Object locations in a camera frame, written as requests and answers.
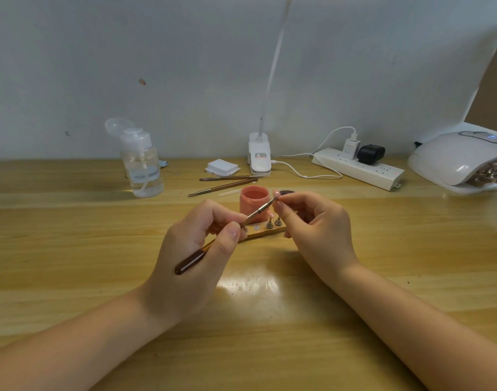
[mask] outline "power strip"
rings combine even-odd
[[[323,167],[326,165],[348,177],[375,185],[376,187],[387,191],[390,191],[392,188],[401,187],[399,181],[404,172],[402,169],[388,166],[383,163],[366,165],[360,163],[357,159],[346,159],[343,157],[342,151],[334,150],[333,148],[326,148],[316,152],[312,159],[312,163]]]

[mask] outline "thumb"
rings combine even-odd
[[[207,264],[207,267],[213,274],[211,277],[221,276],[227,261],[234,252],[236,245],[240,238],[241,228],[240,224],[237,222],[228,223],[216,236],[216,240],[211,245],[211,248],[207,251],[207,254],[203,258],[203,262]]]
[[[304,221],[295,213],[295,211],[283,202],[274,202],[274,210],[283,220],[290,233],[295,233],[306,225]]]

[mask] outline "hand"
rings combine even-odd
[[[287,226],[306,262],[326,284],[344,267],[359,263],[353,250],[349,215],[342,206],[313,192],[280,196],[274,210]]]
[[[171,327],[199,311],[213,294],[239,240],[246,215],[205,200],[169,228],[153,274],[141,287],[148,310]],[[174,267],[200,249],[209,234],[217,235],[205,257],[180,276]]]

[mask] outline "forearm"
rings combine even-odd
[[[497,390],[497,344],[362,265],[330,287],[432,390]]]
[[[135,289],[0,349],[0,389],[87,390],[171,326],[148,313]]]

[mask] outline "pink jar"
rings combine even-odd
[[[245,215],[251,215],[254,211],[260,208],[262,205],[270,200],[270,192],[268,189],[261,187],[259,185],[249,185],[241,190],[240,194],[240,213]],[[258,223],[268,220],[269,209],[266,209],[251,223]]]

